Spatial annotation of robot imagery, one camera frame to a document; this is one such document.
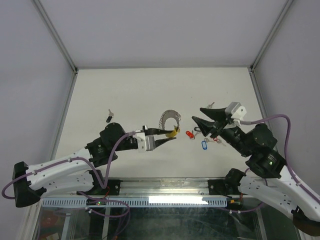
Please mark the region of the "keyring with yellow handle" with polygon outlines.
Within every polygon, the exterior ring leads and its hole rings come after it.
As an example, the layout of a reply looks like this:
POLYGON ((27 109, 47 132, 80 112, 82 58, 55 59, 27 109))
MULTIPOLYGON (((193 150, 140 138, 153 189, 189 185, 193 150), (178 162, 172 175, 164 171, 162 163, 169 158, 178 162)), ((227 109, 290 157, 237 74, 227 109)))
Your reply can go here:
POLYGON ((165 136, 167 138, 173 138, 181 131, 180 121, 181 115, 173 109, 168 109, 161 114, 158 122, 158 128, 169 131, 165 136))

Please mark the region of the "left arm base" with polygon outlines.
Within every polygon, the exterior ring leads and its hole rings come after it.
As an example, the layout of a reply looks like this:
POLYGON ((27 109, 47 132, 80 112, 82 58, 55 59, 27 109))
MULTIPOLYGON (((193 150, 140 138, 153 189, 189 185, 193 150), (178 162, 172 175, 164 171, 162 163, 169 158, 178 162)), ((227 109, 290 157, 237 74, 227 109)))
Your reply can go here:
POLYGON ((97 174, 93 170, 87 170, 84 173, 89 174, 89 176, 92 178, 92 180, 89 180, 90 188, 87 191, 77 191, 77 194, 80 195, 80 192, 82 192, 91 196, 119 196, 122 181, 120 179, 109 179, 107 182, 107 187, 102 188, 101 184, 105 184, 105 178, 100 170, 97 170, 96 172, 97 174))

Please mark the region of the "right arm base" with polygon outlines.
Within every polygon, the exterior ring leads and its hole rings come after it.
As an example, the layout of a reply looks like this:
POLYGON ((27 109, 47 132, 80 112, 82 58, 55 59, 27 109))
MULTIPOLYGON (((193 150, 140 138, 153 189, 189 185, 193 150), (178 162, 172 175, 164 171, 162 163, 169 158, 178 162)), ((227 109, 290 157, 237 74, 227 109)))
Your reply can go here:
POLYGON ((209 195, 221 195, 227 198, 231 196, 240 195, 238 187, 240 186, 240 181, 246 174, 239 169, 232 168, 227 175, 222 179, 209 179, 208 183, 208 193, 209 195))

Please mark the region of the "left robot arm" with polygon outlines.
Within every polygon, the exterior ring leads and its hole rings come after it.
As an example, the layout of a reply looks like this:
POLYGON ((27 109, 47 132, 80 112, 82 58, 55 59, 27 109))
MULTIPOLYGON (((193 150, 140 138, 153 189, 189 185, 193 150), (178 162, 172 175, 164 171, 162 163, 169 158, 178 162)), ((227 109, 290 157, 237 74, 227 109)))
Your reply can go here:
POLYGON ((108 166, 118 158, 117 152, 150 152, 172 141, 172 131, 148 128, 125 132, 116 122, 108 124, 99 137, 80 150, 48 162, 28 165, 24 161, 13 167, 13 199, 17 208, 39 202, 42 198, 67 192, 100 194, 105 176, 97 168, 108 166))

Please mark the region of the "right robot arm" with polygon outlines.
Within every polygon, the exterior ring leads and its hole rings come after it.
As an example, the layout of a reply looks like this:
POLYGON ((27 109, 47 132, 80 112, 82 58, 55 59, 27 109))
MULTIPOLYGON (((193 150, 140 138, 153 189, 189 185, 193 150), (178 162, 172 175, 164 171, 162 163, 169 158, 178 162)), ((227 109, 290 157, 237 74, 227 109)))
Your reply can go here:
POLYGON ((266 125, 276 118, 288 119, 284 114, 256 121, 245 121, 247 111, 239 102, 226 108, 200 108, 210 120, 192 116, 203 136, 221 137, 242 157, 249 170, 270 183, 258 183, 245 172, 232 168, 223 179, 224 193, 239 192, 252 196, 289 218, 303 233, 320 235, 320 196, 291 168, 276 150, 277 139, 266 125))

